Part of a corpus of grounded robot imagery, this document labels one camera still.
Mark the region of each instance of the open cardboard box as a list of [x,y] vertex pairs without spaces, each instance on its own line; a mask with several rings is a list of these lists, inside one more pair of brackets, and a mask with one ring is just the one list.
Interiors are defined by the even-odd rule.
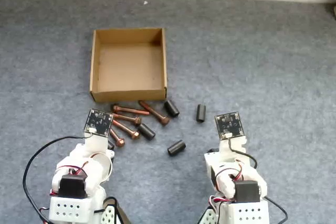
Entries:
[[96,102],[164,100],[163,28],[95,30],[90,92]]

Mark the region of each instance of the copper bolt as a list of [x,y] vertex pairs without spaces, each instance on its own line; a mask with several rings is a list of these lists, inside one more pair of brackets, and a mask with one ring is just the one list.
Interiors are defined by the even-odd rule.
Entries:
[[122,130],[125,131],[126,133],[128,133],[128,134],[132,137],[132,139],[137,139],[137,138],[139,138],[139,136],[140,136],[139,132],[137,132],[137,131],[133,131],[133,130],[131,130],[130,128],[127,128],[125,125],[119,123],[119,122],[116,121],[116,120],[113,120],[113,121],[112,121],[112,124],[115,125],[115,126],[117,126],[117,127],[120,128],[120,129],[122,129]]
[[110,129],[110,134],[116,142],[117,147],[123,147],[125,145],[125,139],[119,137],[113,129]]
[[139,115],[149,115],[148,111],[136,110],[136,109],[126,108],[126,107],[120,107],[118,105],[114,105],[113,106],[113,111],[115,113],[118,113],[118,112],[129,112],[129,113],[134,113],[134,114],[139,114]]
[[139,104],[143,106],[146,110],[151,112],[159,121],[160,123],[165,126],[169,123],[170,118],[168,116],[161,115],[159,112],[155,111],[152,107],[150,107],[147,103],[144,101],[139,101]]
[[135,126],[138,126],[141,124],[141,118],[138,116],[133,118],[131,116],[125,116],[125,115],[119,115],[119,114],[113,113],[113,118],[132,122]]

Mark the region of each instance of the gray carpet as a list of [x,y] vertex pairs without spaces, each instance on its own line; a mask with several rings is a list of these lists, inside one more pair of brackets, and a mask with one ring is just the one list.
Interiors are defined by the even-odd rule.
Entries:
[[[88,93],[92,31],[141,26],[166,28],[168,94],[181,114],[165,128],[145,118],[156,139],[116,150],[106,186],[130,220],[196,223],[213,193],[203,158],[218,147],[213,116],[239,111],[248,151],[288,223],[335,223],[336,22],[325,6],[0,0],[1,223],[40,223],[22,189],[28,159],[47,141],[81,135],[91,107],[109,108]],[[198,103],[207,105],[203,124]],[[168,157],[179,139],[187,149]],[[28,187],[39,206],[49,205],[55,165],[76,143],[55,144],[34,162]],[[282,218],[273,206],[270,216]]]

